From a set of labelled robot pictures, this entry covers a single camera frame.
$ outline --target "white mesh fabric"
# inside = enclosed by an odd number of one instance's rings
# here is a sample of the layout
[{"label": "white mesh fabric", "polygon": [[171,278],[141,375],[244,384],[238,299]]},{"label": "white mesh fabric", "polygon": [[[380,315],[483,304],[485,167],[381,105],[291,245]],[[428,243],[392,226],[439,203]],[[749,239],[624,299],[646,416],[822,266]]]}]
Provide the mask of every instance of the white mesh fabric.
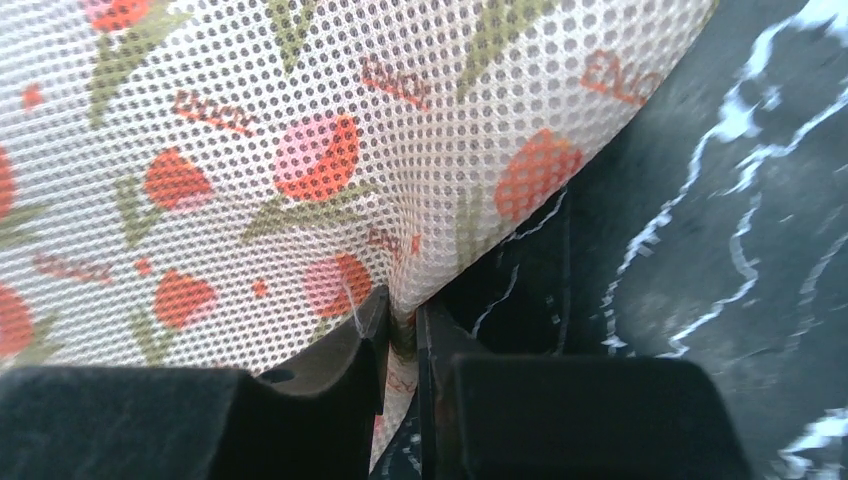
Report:
[{"label": "white mesh fabric", "polygon": [[[712,7],[0,3],[0,362],[260,372],[383,283],[409,332]],[[375,457],[416,382],[391,365]]]}]

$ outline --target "perforated fabric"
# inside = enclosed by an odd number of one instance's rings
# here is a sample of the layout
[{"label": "perforated fabric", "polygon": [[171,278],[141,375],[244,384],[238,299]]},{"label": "perforated fabric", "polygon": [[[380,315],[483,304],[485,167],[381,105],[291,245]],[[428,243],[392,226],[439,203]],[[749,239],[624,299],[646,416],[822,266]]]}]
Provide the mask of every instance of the perforated fabric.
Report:
[{"label": "perforated fabric", "polygon": [[[712,8],[0,3],[3,366],[260,372],[378,284],[403,352],[414,308],[629,121]],[[415,384],[393,357],[375,457]]]}]

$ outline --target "orange text print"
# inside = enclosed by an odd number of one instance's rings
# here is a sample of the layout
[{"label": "orange text print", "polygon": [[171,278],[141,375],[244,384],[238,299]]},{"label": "orange text print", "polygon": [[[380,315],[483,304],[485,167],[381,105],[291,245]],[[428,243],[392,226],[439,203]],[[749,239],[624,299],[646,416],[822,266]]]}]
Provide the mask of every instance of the orange text print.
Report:
[{"label": "orange text print", "polygon": [[[385,248],[386,250],[392,253],[392,256],[395,258],[395,260],[400,260],[402,253],[400,238],[395,235],[392,235],[388,230],[374,227],[369,228],[367,243],[368,245],[374,245],[376,247]],[[410,254],[418,255],[419,253],[421,253],[420,234],[413,235],[412,241],[410,243]]]},{"label": "orange text print", "polygon": [[662,81],[659,73],[637,72],[633,63],[622,67],[615,52],[596,50],[586,58],[586,64],[580,85],[633,105],[644,105]]},{"label": "orange text print", "polygon": [[69,278],[81,282],[112,283],[111,265],[95,265],[82,260],[69,260],[56,255],[37,253],[32,260],[35,269],[44,275]]},{"label": "orange text print", "polygon": [[420,110],[429,110],[426,97],[430,87],[414,73],[388,72],[382,64],[366,57],[362,59],[362,83],[396,95]]},{"label": "orange text print", "polygon": [[228,128],[242,135],[252,135],[249,127],[256,117],[248,116],[241,107],[219,105],[209,99],[200,100],[196,92],[177,91],[174,109],[178,115],[215,126]]}]

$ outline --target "flower stem print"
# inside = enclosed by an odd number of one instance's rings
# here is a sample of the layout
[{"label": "flower stem print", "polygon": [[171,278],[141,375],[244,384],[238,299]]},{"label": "flower stem print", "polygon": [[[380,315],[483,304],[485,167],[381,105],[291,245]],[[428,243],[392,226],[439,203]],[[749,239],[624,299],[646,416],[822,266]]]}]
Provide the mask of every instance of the flower stem print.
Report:
[{"label": "flower stem print", "polygon": [[168,270],[156,287],[153,301],[153,314],[161,326],[157,328],[142,309],[133,311],[129,319],[133,338],[147,365],[165,363],[177,333],[207,318],[217,305],[218,296],[208,283],[176,269]]},{"label": "flower stem print", "polygon": [[156,156],[147,169],[144,191],[153,203],[147,213],[140,213],[138,180],[133,176],[115,182],[118,211],[124,224],[129,248],[135,248],[165,212],[192,212],[208,202],[214,192],[203,172],[176,148]]},{"label": "flower stem print", "polygon": [[470,267],[479,253],[479,219],[483,211],[483,188],[473,185],[469,195],[462,195],[456,207],[456,271]]},{"label": "flower stem print", "polygon": [[47,339],[58,318],[53,313],[33,323],[23,299],[0,285],[0,359],[14,357],[15,366],[44,363],[63,347]]},{"label": "flower stem print", "polygon": [[268,7],[271,10],[271,21],[274,22],[277,44],[280,47],[280,54],[283,57],[283,67],[287,74],[291,74],[294,71],[294,67],[297,66],[297,57],[300,54],[303,43],[306,41],[306,34],[308,33],[309,26],[312,24],[312,17],[315,15],[315,7],[318,6],[318,0],[303,0],[296,25],[290,8],[292,4],[294,4],[292,0],[268,1]]},{"label": "flower stem print", "polygon": [[[138,68],[165,37],[191,18],[189,13],[169,14],[170,0],[112,0],[105,12],[87,6],[91,26],[103,32],[97,40],[97,65],[91,76],[91,128],[103,125],[103,115],[118,87]],[[123,30],[117,50],[111,32]]]},{"label": "flower stem print", "polygon": [[367,217],[345,210],[348,202],[376,190],[372,185],[355,186],[345,189],[336,197],[321,204],[298,203],[293,207],[285,196],[279,195],[262,205],[253,220],[242,233],[243,243],[256,238],[272,235],[289,227],[323,227],[339,223],[366,220]]},{"label": "flower stem print", "polygon": [[165,209],[154,206],[149,212],[139,216],[139,202],[136,195],[138,180],[133,176],[119,179],[115,182],[115,189],[118,196],[118,211],[124,221],[124,237],[127,239],[127,245],[135,248],[159,221]]},{"label": "flower stem print", "polygon": [[28,205],[13,208],[15,201],[15,178],[6,151],[0,147],[0,248],[15,247],[38,239],[32,230],[19,228],[45,210],[47,205]]},{"label": "flower stem print", "polygon": [[158,335],[155,332],[155,324],[150,320],[147,313],[137,308],[130,314],[130,331],[133,338],[144,355],[147,366],[158,366],[165,363],[165,357],[168,356],[168,350],[174,343],[174,337],[177,335],[177,330],[173,328],[165,328]]},{"label": "flower stem print", "polygon": [[[364,219],[350,211],[350,204],[376,187],[348,186],[359,159],[359,134],[353,117],[342,114],[295,125],[286,130],[280,144],[274,183],[281,195],[262,205],[242,234],[243,242],[293,226],[320,227]],[[292,200],[297,203],[286,206]]]},{"label": "flower stem print", "polygon": [[553,6],[552,0],[484,0],[477,33],[471,38],[465,69],[459,78],[457,99],[465,99],[489,63]]}]

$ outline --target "white streak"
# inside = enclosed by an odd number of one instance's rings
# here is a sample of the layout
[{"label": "white streak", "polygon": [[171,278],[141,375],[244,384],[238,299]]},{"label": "white streak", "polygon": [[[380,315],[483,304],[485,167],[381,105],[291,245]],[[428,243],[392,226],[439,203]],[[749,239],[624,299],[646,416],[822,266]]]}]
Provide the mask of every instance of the white streak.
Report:
[{"label": "white streak", "polygon": [[421,462],[415,458],[415,455],[412,453],[412,447],[404,447],[403,453],[406,454],[406,459],[409,461],[409,464],[412,465],[412,468],[418,472],[418,475],[421,475]]},{"label": "white streak", "polygon": [[554,355],[562,355],[563,350],[565,350],[565,338],[568,334],[568,324],[563,322],[559,326],[559,336],[557,337],[557,348],[554,350]]},{"label": "white streak", "polygon": [[[774,465],[787,480],[839,480],[842,470],[842,437],[848,435],[848,408],[826,410],[825,416],[804,426],[804,434],[778,451],[782,464]],[[798,455],[812,449],[826,449],[823,465],[816,466]]]},{"label": "white streak", "polygon": [[[711,138],[717,138],[719,141],[727,143],[739,139],[740,137],[756,137],[762,131],[762,129],[754,122],[754,112],[756,111],[757,106],[774,108],[780,101],[779,89],[769,85],[766,86],[767,98],[764,105],[763,102],[760,102],[761,105],[748,105],[744,102],[739,93],[740,86],[745,81],[761,78],[769,64],[769,61],[771,60],[772,42],[779,32],[789,27],[801,30],[811,30],[827,25],[828,23],[830,23],[830,25],[827,29],[827,34],[839,38],[842,46],[848,47],[848,9],[843,6],[842,2],[831,0],[808,1],[800,12],[781,22],[769,26],[754,41],[751,47],[751,54],[740,69],[736,83],[727,91],[724,96],[724,103],[721,107],[719,107],[719,122],[701,137],[689,159],[689,175],[687,176],[686,181],[678,190],[677,196],[663,204],[657,216],[651,219],[642,231],[630,240],[624,254],[624,259],[616,270],[616,277],[607,287],[601,304],[601,309],[607,320],[607,338],[602,342],[602,344],[609,347],[608,352],[610,355],[614,355],[617,348],[627,345],[618,338],[616,334],[616,315],[615,309],[612,307],[616,289],[621,283],[624,273],[633,262],[633,259],[638,253],[643,251],[642,248],[644,248],[644,243],[656,243],[659,241],[657,230],[664,227],[672,220],[672,209],[688,195],[689,189],[699,178],[701,172],[701,159],[703,157],[703,151],[707,141]],[[793,134],[792,141],[789,145],[757,146],[748,157],[739,162],[738,168],[741,169],[739,181],[736,186],[731,188],[725,194],[741,192],[748,189],[751,185],[753,185],[759,167],[768,158],[785,157],[795,151],[798,144],[804,139],[807,133],[812,131],[815,127],[830,118],[846,105],[848,105],[848,88],[842,92],[833,104],[829,105],[802,125]],[[788,220],[789,218],[791,218],[791,216],[785,218],[783,221]],[[737,264],[738,260],[738,258],[735,258],[734,264]],[[747,271],[748,268],[753,270],[753,268],[751,268],[751,264],[748,264],[747,262],[745,263],[747,267],[743,268],[743,271]],[[732,298],[733,297],[730,297],[729,299],[724,299],[720,302],[734,301]],[[724,304],[719,304],[718,302],[717,304],[713,304],[713,310],[716,309],[717,305],[723,306]],[[718,309],[718,313],[721,312],[722,308],[723,307],[720,307]],[[710,319],[715,318],[716,315],[717,313],[711,311],[707,315],[699,318],[693,325],[702,324],[705,318],[706,321],[709,321]],[[680,349],[677,349],[675,354],[682,353],[680,353]]]},{"label": "white streak", "polygon": [[827,218],[824,219],[824,222],[822,222],[821,227],[819,227],[819,229],[816,231],[816,235],[821,235],[822,233],[824,233],[824,231],[827,230],[828,227],[830,227],[830,224],[833,223],[834,220],[836,220],[836,217],[838,217],[840,213],[842,213],[842,205],[834,208],[830,215],[828,215]]},{"label": "white streak", "polygon": [[653,245],[659,242],[659,237],[656,234],[657,229],[668,225],[671,221],[671,209],[686,197],[689,193],[689,189],[700,176],[701,156],[704,153],[704,147],[707,145],[707,141],[712,138],[713,135],[714,130],[710,130],[701,137],[701,140],[698,142],[698,146],[695,148],[695,152],[692,154],[692,158],[689,160],[689,174],[686,177],[686,182],[678,190],[677,196],[665,202],[660,209],[660,213],[652,218],[651,221],[642,228],[642,231],[630,240],[627,245],[627,251],[624,253],[624,260],[616,269],[615,280],[607,286],[607,291],[604,295],[603,303],[601,304],[601,309],[604,310],[604,317],[607,319],[607,338],[601,343],[608,347],[607,352],[610,355],[615,355],[616,349],[627,346],[627,344],[618,338],[618,335],[616,334],[615,309],[611,307],[613,299],[615,298],[615,291],[618,288],[624,273],[633,262],[633,259],[636,258],[636,255],[641,249],[647,248],[645,247],[645,243]]},{"label": "white streak", "polygon": [[697,330],[710,320],[721,315],[721,312],[724,310],[725,305],[733,303],[747,295],[751,288],[754,287],[754,284],[757,283],[759,274],[757,273],[757,270],[755,270],[753,267],[755,262],[745,258],[745,251],[742,248],[742,236],[751,231],[751,217],[754,215],[757,209],[760,208],[760,199],[760,194],[754,195],[751,198],[751,209],[748,210],[745,215],[742,216],[741,220],[739,220],[739,223],[737,224],[737,230],[733,233],[733,235],[731,235],[729,241],[730,258],[733,260],[733,266],[736,267],[737,272],[739,272],[743,277],[745,277],[745,282],[739,286],[739,288],[736,290],[736,292],[733,293],[733,295],[727,298],[722,298],[721,300],[713,303],[709,312],[704,315],[701,315],[700,317],[698,317],[697,320],[695,320],[692,324],[686,327],[683,331],[671,337],[669,339],[668,344],[671,346],[671,348],[674,349],[674,351],[657,355],[658,357],[682,357],[689,350],[689,347],[683,345],[683,339],[694,333],[695,330]]},{"label": "white streak", "polygon": [[347,284],[347,280],[342,283],[342,287],[345,289],[345,293],[347,293],[347,300],[350,302],[351,311],[353,312],[353,323],[356,325],[356,331],[359,332],[359,336],[361,337],[365,334],[365,329],[359,320],[359,312],[357,312],[356,302],[353,301],[353,293],[350,291],[350,285]]},{"label": "white streak", "polygon": [[486,307],[486,311],[485,311],[485,312],[483,312],[483,314],[482,314],[482,315],[480,315],[480,316],[477,318],[477,321],[476,321],[476,322],[474,322],[474,328],[473,328],[473,329],[471,329],[471,336],[472,336],[472,337],[477,338],[477,332],[479,332],[479,331],[480,331],[480,325],[482,325],[482,324],[483,324],[483,320],[484,320],[484,319],[485,319],[485,318],[486,318],[486,317],[487,317],[490,313],[492,313],[492,309],[493,309],[493,308],[495,308],[495,305],[497,305],[497,304],[499,304],[499,303],[503,302],[504,300],[506,300],[507,298],[509,298],[510,294],[512,294],[512,289],[515,287],[515,281],[518,279],[518,267],[519,267],[519,266],[520,266],[520,265],[516,265],[516,266],[515,266],[515,268],[513,268],[513,269],[512,269],[512,278],[510,278],[510,280],[509,280],[509,286],[507,287],[506,292],[504,292],[503,296],[502,296],[501,298],[499,298],[498,300],[495,300],[494,302],[490,303],[490,304],[489,304],[489,306],[488,306],[488,307]]},{"label": "white streak", "polygon": [[836,241],[833,242],[827,250],[827,253],[825,253],[818,262],[816,262],[815,266],[813,266],[812,270],[810,270],[809,275],[807,275],[807,279],[804,280],[804,283],[801,285],[801,290],[798,292],[801,294],[801,301],[798,302],[798,309],[801,310],[802,319],[798,323],[798,328],[795,330],[795,333],[787,338],[785,349],[787,353],[797,350],[801,344],[801,337],[814,327],[820,325],[821,322],[816,321],[816,315],[813,312],[813,301],[816,299],[816,295],[818,295],[816,285],[821,274],[825,271],[828,264],[830,264],[833,257],[839,253],[839,250],[842,249],[842,246],[845,245],[846,241],[848,241],[848,233],[836,239]]},{"label": "white streak", "polygon": [[542,227],[544,227],[545,224],[548,223],[548,220],[554,218],[554,215],[556,215],[559,212],[560,207],[562,207],[562,200],[565,198],[566,193],[567,193],[567,190],[563,189],[562,193],[560,193],[560,195],[559,195],[559,198],[557,198],[556,204],[554,205],[554,209],[551,210],[550,212],[548,212],[548,214],[545,215],[545,218],[543,218],[535,227],[531,228],[530,230],[527,230],[526,232],[521,233],[520,235],[517,232],[512,232],[508,237],[503,239],[503,241],[501,242],[501,245],[503,245],[504,243],[507,243],[507,242],[511,242],[513,240],[521,240],[522,238],[526,237],[527,235],[534,234],[534,233],[538,232],[539,230],[541,230]]}]

